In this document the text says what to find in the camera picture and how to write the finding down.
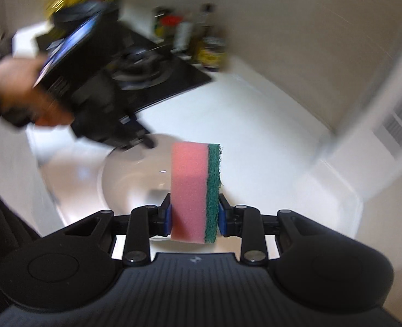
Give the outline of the person left hand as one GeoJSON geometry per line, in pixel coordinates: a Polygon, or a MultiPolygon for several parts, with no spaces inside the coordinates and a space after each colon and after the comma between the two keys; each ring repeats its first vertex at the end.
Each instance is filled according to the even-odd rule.
{"type": "Polygon", "coordinates": [[[26,108],[36,113],[35,124],[44,127],[69,126],[74,116],[35,83],[46,62],[34,58],[7,56],[0,62],[1,110],[26,108]]]}

